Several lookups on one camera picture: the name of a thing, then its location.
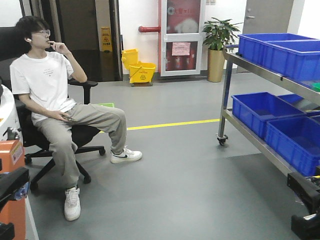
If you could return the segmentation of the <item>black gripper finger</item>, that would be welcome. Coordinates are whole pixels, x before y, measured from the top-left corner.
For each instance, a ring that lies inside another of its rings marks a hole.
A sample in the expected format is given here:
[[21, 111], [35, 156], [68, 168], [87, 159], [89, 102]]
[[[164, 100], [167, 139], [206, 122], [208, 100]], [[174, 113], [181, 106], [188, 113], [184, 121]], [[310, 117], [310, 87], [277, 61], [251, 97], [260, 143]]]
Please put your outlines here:
[[25, 167], [0, 174], [0, 209], [8, 201], [19, 201], [26, 198], [29, 191], [30, 175]]
[[291, 230], [301, 240], [319, 240], [320, 214], [315, 213], [306, 217], [293, 215], [291, 217]]
[[287, 174], [287, 186], [293, 190], [309, 213], [320, 212], [320, 187], [299, 172]]

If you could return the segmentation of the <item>orange robot base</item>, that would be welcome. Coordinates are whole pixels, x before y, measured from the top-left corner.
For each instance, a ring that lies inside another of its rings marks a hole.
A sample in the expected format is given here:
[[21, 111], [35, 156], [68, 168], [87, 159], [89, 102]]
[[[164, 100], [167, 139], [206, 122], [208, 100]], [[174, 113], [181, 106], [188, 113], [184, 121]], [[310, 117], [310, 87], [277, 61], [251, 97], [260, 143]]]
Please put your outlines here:
[[13, 224], [12, 240], [26, 238], [26, 208], [25, 198], [19, 189], [28, 181], [26, 171], [20, 170], [25, 166], [25, 151], [19, 140], [3, 140], [0, 142], [0, 197], [6, 197], [7, 203], [0, 206], [0, 222]]

